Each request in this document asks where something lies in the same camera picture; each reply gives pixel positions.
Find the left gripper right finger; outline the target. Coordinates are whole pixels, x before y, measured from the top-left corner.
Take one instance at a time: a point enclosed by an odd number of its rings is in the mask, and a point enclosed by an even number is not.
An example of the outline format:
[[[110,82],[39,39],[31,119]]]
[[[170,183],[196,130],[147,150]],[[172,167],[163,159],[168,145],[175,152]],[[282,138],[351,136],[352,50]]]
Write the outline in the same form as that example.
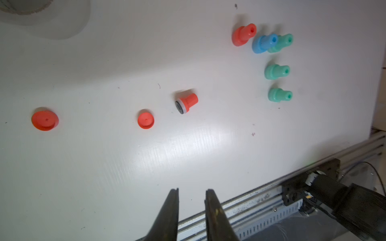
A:
[[[206,191],[206,231],[208,241],[238,241],[213,189]]]

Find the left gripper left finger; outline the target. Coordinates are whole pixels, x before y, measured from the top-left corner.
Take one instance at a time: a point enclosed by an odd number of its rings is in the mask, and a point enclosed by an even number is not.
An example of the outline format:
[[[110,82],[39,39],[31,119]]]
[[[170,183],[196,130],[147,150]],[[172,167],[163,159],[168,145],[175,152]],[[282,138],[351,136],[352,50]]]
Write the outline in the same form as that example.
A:
[[[179,223],[179,189],[172,189],[145,241],[176,241]]]

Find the red cap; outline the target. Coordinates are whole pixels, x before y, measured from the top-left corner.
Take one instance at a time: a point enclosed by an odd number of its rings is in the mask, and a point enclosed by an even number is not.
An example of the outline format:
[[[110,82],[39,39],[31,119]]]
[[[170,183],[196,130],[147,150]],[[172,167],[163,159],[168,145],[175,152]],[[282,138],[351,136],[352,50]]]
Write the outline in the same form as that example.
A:
[[[42,110],[32,115],[31,122],[40,131],[50,131],[58,126],[59,117],[50,110]]]
[[[143,112],[138,116],[138,125],[142,129],[150,129],[155,123],[154,116],[150,112]]]

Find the red stamp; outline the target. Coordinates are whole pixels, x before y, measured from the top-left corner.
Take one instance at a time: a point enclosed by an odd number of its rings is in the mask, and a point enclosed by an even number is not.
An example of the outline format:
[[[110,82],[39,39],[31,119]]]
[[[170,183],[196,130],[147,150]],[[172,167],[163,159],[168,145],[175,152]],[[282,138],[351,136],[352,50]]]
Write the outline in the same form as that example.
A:
[[[190,94],[186,98],[178,98],[175,101],[175,105],[180,114],[186,114],[190,111],[190,108],[196,105],[199,99],[195,93]]]
[[[255,24],[241,26],[237,28],[232,34],[232,43],[236,47],[245,45],[251,38],[254,38],[257,33]]]

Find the green stamp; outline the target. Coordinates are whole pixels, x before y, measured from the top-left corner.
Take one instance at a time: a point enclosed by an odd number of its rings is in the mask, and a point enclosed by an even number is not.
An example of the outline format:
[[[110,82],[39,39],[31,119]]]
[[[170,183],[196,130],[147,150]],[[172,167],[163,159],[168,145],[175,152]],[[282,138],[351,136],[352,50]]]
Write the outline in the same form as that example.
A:
[[[265,71],[264,76],[268,80],[277,80],[282,77],[287,77],[291,72],[291,68],[288,65],[278,65],[272,64],[269,65]]]
[[[278,35],[277,44],[268,49],[269,53],[280,52],[283,48],[289,47],[293,44],[294,37],[292,34]]]
[[[290,101],[293,98],[291,91],[283,90],[281,88],[272,88],[268,92],[268,99],[272,102]]]

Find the blue stamp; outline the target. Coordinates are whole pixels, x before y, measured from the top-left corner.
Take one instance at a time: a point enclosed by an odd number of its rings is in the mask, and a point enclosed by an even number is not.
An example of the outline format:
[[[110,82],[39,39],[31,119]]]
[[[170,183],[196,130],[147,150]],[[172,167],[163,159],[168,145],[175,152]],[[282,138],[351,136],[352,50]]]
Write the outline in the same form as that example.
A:
[[[255,54],[261,54],[266,52],[268,49],[277,45],[278,35],[270,34],[263,35],[253,40],[252,42],[252,51]]]

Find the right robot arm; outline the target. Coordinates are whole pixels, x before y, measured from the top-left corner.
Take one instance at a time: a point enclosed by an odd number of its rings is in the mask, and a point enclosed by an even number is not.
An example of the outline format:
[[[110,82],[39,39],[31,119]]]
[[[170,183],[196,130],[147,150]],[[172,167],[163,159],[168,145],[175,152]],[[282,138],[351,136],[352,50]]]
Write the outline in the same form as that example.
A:
[[[335,219],[363,241],[386,239],[386,197],[365,187],[346,186],[319,175],[308,188],[318,201],[332,209]]]

